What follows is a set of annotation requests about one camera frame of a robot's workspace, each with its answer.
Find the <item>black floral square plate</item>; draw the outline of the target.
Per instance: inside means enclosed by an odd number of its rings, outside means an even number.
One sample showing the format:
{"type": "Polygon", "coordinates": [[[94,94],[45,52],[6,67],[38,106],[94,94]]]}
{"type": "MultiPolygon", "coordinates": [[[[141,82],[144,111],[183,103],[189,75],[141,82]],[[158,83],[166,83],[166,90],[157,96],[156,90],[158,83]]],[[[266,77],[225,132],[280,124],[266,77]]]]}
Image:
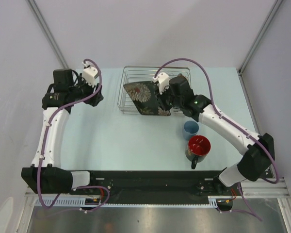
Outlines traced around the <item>black floral square plate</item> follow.
{"type": "Polygon", "coordinates": [[[152,81],[127,83],[124,85],[138,112],[144,116],[170,116],[169,110],[164,110],[156,95],[157,86],[152,81]]]}

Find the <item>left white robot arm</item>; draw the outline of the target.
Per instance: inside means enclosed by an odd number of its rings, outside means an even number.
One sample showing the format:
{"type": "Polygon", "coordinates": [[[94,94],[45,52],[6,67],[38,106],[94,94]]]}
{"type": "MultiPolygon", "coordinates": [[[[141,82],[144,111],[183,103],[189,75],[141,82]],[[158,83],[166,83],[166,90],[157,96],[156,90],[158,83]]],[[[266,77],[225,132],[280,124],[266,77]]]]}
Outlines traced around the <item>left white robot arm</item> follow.
{"type": "Polygon", "coordinates": [[[95,107],[103,100],[98,75],[98,69],[90,65],[80,74],[72,69],[53,71],[53,83],[42,99],[43,125],[37,152],[30,167],[21,171],[34,193],[66,194],[77,187],[87,194],[97,190],[97,181],[90,178],[89,171],[61,169],[61,147],[72,107],[81,102],[95,107]]]}

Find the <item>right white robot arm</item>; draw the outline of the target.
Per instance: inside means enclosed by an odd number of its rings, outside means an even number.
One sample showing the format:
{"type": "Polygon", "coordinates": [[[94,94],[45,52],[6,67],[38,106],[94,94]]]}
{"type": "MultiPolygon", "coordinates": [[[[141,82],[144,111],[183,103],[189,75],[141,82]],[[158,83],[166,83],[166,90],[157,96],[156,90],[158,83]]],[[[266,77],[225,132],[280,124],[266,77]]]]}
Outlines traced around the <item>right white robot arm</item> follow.
{"type": "Polygon", "coordinates": [[[238,163],[225,168],[214,182],[218,194],[225,195],[238,182],[256,181],[275,161],[274,139],[269,134],[254,133],[227,117],[209,98],[194,94],[184,76],[170,78],[162,72],[152,81],[164,108],[176,107],[185,116],[210,127],[242,155],[238,163]]]}

